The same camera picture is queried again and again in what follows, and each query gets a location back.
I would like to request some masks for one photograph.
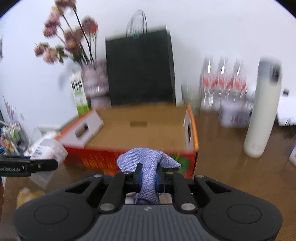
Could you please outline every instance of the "orange box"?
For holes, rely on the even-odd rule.
[[[190,106],[149,104],[92,110],[70,122],[57,140],[68,152],[65,164],[113,175],[119,155],[136,147],[161,150],[181,164],[186,178],[198,154],[195,119]]]

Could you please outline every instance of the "white wall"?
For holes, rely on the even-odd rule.
[[[255,83],[261,56],[280,59],[283,87],[296,95],[296,19],[274,0],[77,0],[80,18],[94,17],[99,24],[98,56],[105,58],[105,37],[123,34],[139,8],[148,28],[166,25],[170,30],[176,78],[180,84],[198,81],[205,54],[215,62],[220,55],[236,58],[247,66],[248,82]],[[28,134],[40,125],[61,125],[76,115],[68,81],[72,63],[47,65],[34,56],[53,0],[22,0],[0,19],[4,58],[0,63],[0,108],[8,119],[3,97],[15,106]],[[77,24],[72,13],[69,22]],[[52,45],[56,39],[49,40]]]

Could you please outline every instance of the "yellow object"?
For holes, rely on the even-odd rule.
[[[44,196],[42,191],[31,192],[29,188],[23,188],[17,195],[17,209],[28,201]]]

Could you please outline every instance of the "wooden table surface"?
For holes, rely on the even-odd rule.
[[[295,140],[286,139],[287,128],[275,126],[260,159],[242,151],[246,129],[222,128],[217,113],[202,112],[197,118],[200,152],[194,174],[203,174],[229,186],[263,198],[283,214],[283,225],[276,240],[296,240],[296,167],[288,157]],[[61,165],[45,190],[46,193],[81,180],[90,174],[72,166]],[[24,187],[40,190],[28,178],[9,178],[0,222],[0,241],[16,240],[12,226],[16,197]]]

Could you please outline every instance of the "pink flower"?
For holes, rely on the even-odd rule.
[[[48,17],[47,21],[44,24],[45,27],[60,25],[59,17],[60,15],[57,14],[56,12],[51,12],[50,16]]]
[[[56,0],[55,4],[58,7],[73,7],[73,8],[76,8],[76,0]]]
[[[95,34],[98,31],[98,24],[91,17],[86,17],[82,21],[82,28],[86,34]]]
[[[68,50],[70,52],[81,50],[78,42],[75,39],[66,40],[65,43],[66,43],[66,50]]]
[[[64,33],[64,38],[66,41],[77,41],[80,42],[83,37],[83,32],[80,27],[76,27],[75,31],[67,30]]]
[[[83,31],[80,27],[75,28],[75,38],[78,42],[80,42],[83,38]]]
[[[60,16],[62,16],[63,14],[64,14],[64,12],[65,12],[65,8],[64,7],[58,7],[58,6],[56,6],[56,5],[54,5],[53,7],[52,7],[52,10],[51,10],[51,14],[56,14],[56,15],[60,15]]]
[[[57,51],[53,49],[48,49],[45,51],[43,60],[48,64],[54,64],[59,59],[57,57]]]
[[[57,34],[57,27],[56,26],[51,26],[51,27],[45,27],[43,30],[43,35],[47,38],[53,37]]]
[[[44,53],[44,51],[45,51],[45,48],[43,47],[43,46],[37,46],[35,49],[34,49],[34,51],[35,51],[35,55],[36,56],[40,56],[40,55],[42,55],[43,53]]]

